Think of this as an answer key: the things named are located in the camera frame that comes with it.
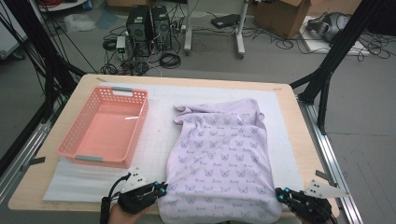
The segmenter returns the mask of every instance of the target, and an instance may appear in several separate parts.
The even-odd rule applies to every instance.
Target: basket handle
[[[111,87],[111,90],[113,90],[113,91],[127,91],[127,92],[133,91],[131,88],[126,88],[126,87]]]
[[[93,157],[93,156],[85,156],[85,155],[76,155],[75,159],[80,161],[103,161],[102,157]]]

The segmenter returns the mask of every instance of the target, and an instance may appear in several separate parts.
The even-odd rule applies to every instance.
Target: computer tower
[[[151,52],[149,44],[154,38],[149,6],[134,5],[131,7],[126,22],[129,38],[135,57],[148,57]]]
[[[171,49],[171,29],[168,13],[165,6],[156,6],[151,9],[154,35],[159,50]]]

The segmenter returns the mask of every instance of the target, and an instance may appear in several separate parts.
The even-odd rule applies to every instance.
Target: aluminum frame
[[[341,168],[338,165],[338,161],[335,158],[335,155],[332,151],[332,145],[330,144],[329,138],[327,137],[327,135],[321,133],[321,130],[317,125],[318,112],[315,109],[315,106],[307,105],[304,104],[303,102],[299,102],[299,103],[303,104],[303,108],[305,109],[306,114],[309,117],[308,122],[311,124],[314,135],[316,137],[316,141],[320,149],[320,154],[321,154],[320,156],[325,162],[325,164],[322,165],[328,171],[328,174],[332,178],[332,181],[338,184],[339,189],[343,189],[346,190],[347,192],[350,192],[347,186],[347,182],[344,179]],[[346,219],[349,224],[363,223],[361,219],[361,214],[359,213],[358,207],[356,206],[351,194],[349,197],[343,197],[338,200],[344,209],[344,213],[346,215]]]

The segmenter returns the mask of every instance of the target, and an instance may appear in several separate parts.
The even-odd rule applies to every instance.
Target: pink plastic basket
[[[75,163],[129,168],[149,111],[148,94],[129,88],[94,88],[58,146],[58,154]]]

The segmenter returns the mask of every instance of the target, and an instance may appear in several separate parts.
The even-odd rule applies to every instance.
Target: white paper sheet
[[[167,158],[181,130],[181,125],[174,123],[177,115],[175,104],[209,104],[254,98],[265,115],[275,187],[303,189],[279,104],[273,92],[107,82],[101,85],[148,91],[148,116],[132,166],[139,167],[149,182],[165,180]],[[62,158],[43,200],[99,203],[114,182],[127,172],[122,169],[74,164]]]

